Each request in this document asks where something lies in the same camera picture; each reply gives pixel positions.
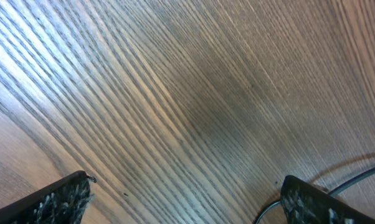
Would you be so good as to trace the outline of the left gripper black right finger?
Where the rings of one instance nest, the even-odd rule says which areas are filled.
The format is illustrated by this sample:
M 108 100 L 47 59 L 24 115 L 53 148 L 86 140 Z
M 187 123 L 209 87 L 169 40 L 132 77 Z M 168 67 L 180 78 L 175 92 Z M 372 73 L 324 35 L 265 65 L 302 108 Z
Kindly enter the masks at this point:
M 288 224 L 375 224 L 375 219 L 292 175 L 283 181 L 280 201 Z

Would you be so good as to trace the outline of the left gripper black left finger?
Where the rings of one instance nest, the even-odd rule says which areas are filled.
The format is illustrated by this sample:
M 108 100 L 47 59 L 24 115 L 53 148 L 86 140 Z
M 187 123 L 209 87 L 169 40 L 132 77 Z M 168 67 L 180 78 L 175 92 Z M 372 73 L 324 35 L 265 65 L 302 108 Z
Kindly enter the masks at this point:
M 0 209 L 0 224 L 80 224 L 97 180 L 76 171 Z

